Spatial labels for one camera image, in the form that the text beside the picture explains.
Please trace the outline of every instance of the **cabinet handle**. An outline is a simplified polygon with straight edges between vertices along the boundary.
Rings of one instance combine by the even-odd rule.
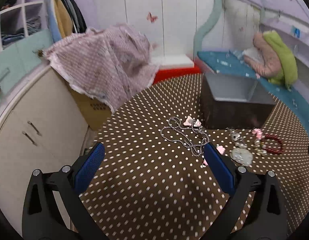
[[[33,145],[37,146],[37,144],[35,143],[35,141],[32,140],[31,137],[30,137],[25,131],[22,131],[22,133],[32,142]]]
[[[33,125],[33,123],[31,123],[30,121],[28,121],[28,124],[32,126],[33,129],[35,129],[35,131],[37,132],[37,135],[41,136],[41,133],[39,132],[39,130]]]

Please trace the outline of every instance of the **pink checkered cloth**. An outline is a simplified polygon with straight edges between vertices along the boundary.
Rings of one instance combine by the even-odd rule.
[[[106,103],[112,112],[152,85],[158,66],[150,44],[127,24],[64,38],[45,50],[46,59],[75,91]]]

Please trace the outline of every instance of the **curved mint green frame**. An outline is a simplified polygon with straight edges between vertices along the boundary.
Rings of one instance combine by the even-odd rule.
[[[194,59],[198,51],[202,49],[202,40],[209,31],[217,24],[222,12],[222,0],[213,0],[213,10],[208,20],[196,31],[194,37]]]

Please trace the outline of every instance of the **blue gripper pad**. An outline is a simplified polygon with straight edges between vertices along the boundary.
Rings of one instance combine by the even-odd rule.
[[[78,195],[87,190],[92,178],[95,176],[97,169],[104,159],[104,154],[104,146],[100,143],[93,149],[93,152],[77,172],[74,178],[73,189]]]
[[[232,196],[236,191],[235,179],[222,161],[218,150],[210,143],[207,143],[204,147],[204,157],[222,191]]]

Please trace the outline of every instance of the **blue mat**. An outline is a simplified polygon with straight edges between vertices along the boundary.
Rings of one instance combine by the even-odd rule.
[[[232,52],[215,51],[198,52],[198,57],[216,73],[246,76],[257,79],[256,72],[243,60],[239,60],[235,55],[240,55],[240,52],[235,51],[234,54]],[[293,111],[309,136],[309,104],[302,95],[293,87],[291,90],[287,90],[284,86],[271,84],[267,79],[262,77],[258,79],[258,81],[266,90],[279,98],[291,111]]]

